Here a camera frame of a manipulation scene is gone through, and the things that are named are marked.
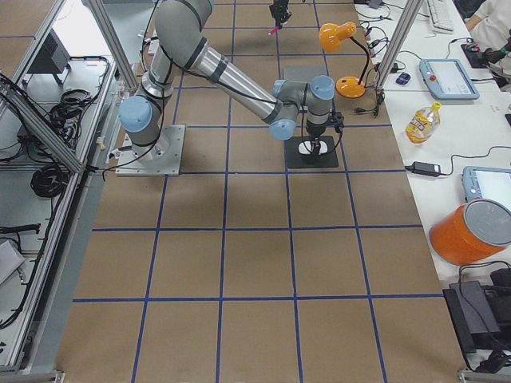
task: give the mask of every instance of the orange bucket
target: orange bucket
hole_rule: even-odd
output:
[[[511,244],[511,211],[490,199],[475,199],[431,227],[430,241],[445,260],[474,263]]]

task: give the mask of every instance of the computer mouse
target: computer mouse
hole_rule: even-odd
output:
[[[396,83],[400,85],[406,85],[408,84],[408,81],[410,81],[411,75],[408,73],[401,73],[398,78],[396,78]]]
[[[477,46],[477,44],[465,44],[464,49],[467,52],[481,52],[481,49]]]

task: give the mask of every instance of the orange desk lamp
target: orange desk lamp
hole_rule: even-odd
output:
[[[357,31],[357,27],[353,22],[346,22],[341,26],[336,24],[327,23],[321,26],[319,30],[319,42],[321,43],[322,48],[327,53],[336,52],[344,40],[349,38],[356,45],[358,45],[366,54],[366,64],[364,65],[364,69],[360,78],[355,76],[345,76],[341,77],[335,83],[335,88],[341,95],[347,98],[359,98],[364,95],[366,92],[366,85],[362,81],[364,76],[366,75],[367,66],[369,65],[369,51],[367,48],[356,41],[353,36]]]

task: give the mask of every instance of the yellow drink bottle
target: yellow drink bottle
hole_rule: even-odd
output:
[[[412,121],[406,126],[406,136],[414,144],[421,144],[431,137],[434,130],[440,125],[438,110],[442,104],[435,102],[430,107],[419,109]]]

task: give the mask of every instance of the white tabletop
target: white tabletop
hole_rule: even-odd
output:
[[[406,1],[404,0],[391,0],[390,4],[394,4],[396,6],[404,6]],[[454,33],[453,34],[435,34],[431,32],[430,22],[424,16],[418,14],[415,18],[415,22],[412,25],[408,36],[400,50],[408,50],[416,53],[421,58],[455,58],[458,59],[466,72],[473,79],[486,79],[491,78],[488,69],[475,69],[470,66],[470,63],[465,57],[465,54],[461,50],[461,44],[466,43],[466,40],[456,41],[450,44],[450,52],[449,52],[449,43],[458,38],[470,38],[470,34],[467,31],[463,20],[458,14],[456,7],[452,2],[448,2],[450,6],[448,10],[450,12],[450,20],[453,23]],[[380,15],[386,16],[388,14],[388,10],[386,8],[380,7],[377,10],[370,8],[369,6],[356,6],[357,11],[365,14],[366,16],[378,17]],[[426,10],[421,10],[423,14],[427,14]],[[399,8],[390,6],[390,18],[392,20],[381,20],[378,22],[371,22],[370,25],[373,27],[381,28],[385,31],[386,36],[391,39],[392,35],[395,31],[395,28],[398,24],[398,20],[401,17],[402,11]],[[374,39],[384,38],[385,35],[381,30],[377,28],[373,28],[370,33],[370,39],[373,41]],[[378,52],[383,47],[383,43],[377,45],[374,49]],[[386,52],[386,49],[382,50],[379,54],[373,57],[373,63],[380,62],[383,59],[383,56]],[[424,84],[422,79],[422,75],[418,70],[419,59],[415,57],[413,54],[402,52],[398,55],[397,59],[406,65],[406,68],[403,72],[408,73],[411,76],[410,82],[407,85],[399,85],[396,84],[396,78],[400,73],[392,73],[386,80],[385,90],[410,90],[410,91],[418,91],[424,90],[427,91],[427,87]],[[476,88],[479,92],[500,92],[498,86],[494,81],[487,82],[476,82]]]
[[[406,1],[390,0],[389,3],[404,6]],[[356,7],[359,12],[367,16],[377,17],[388,13],[384,8],[373,10],[368,6]],[[371,26],[385,30],[389,38],[392,37],[402,12],[395,7],[390,9],[392,20],[371,23]],[[450,3],[449,9],[454,25],[453,34],[432,34],[429,21],[418,15],[401,50],[410,50],[423,58],[446,58],[447,46],[450,41],[455,38],[469,37],[464,22],[459,17],[453,3]],[[373,29],[370,37],[371,39],[383,38],[383,33]],[[449,58],[459,59],[471,78],[489,78],[487,69],[470,67],[465,54],[461,51],[460,44],[462,43],[464,41],[451,44]],[[373,62],[381,60],[382,53],[375,57]],[[443,102],[440,109],[441,123],[437,131],[424,144],[412,144],[404,133],[405,127],[418,109],[433,104],[434,99],[418,71],[419,60],[409,53],[400,53],[398,60],[406,64],[405,72],[412,76],[411,81],[407,86],[398,85],[395,83],[395,79],[399,73],[391,74],[384,88],[386,90],[386,108],[405,165],[412,164],[414,161],[429,162],[439,164],[442,172],[449,172],[451,170],[450,157],[453,154],[478,156],[485,155],[489,148],[495,145],[511,146],[511,126],[504,116],[506,113],[511,113],[509,110],[511,93],[501,92],[493,81],[476,85],[481,94],[478,100]],[[461,182],[461,173],[465,166],[510,168],[511,150],[494,149],[485,159],[455,158],[454,173],[448,177],[432,178],[407,173],[426,237],[434,224],[465,202],[465,193]],[[442,286],[447,287],[449,283],[456,282],[458,267],[440,257],[431,245],[430,249]],[[511,262],[511,248],[486,260],[501,259]],[[468,270],[466,276],[489,282],[487,277],[489,272],[500,267],[502,265]]]

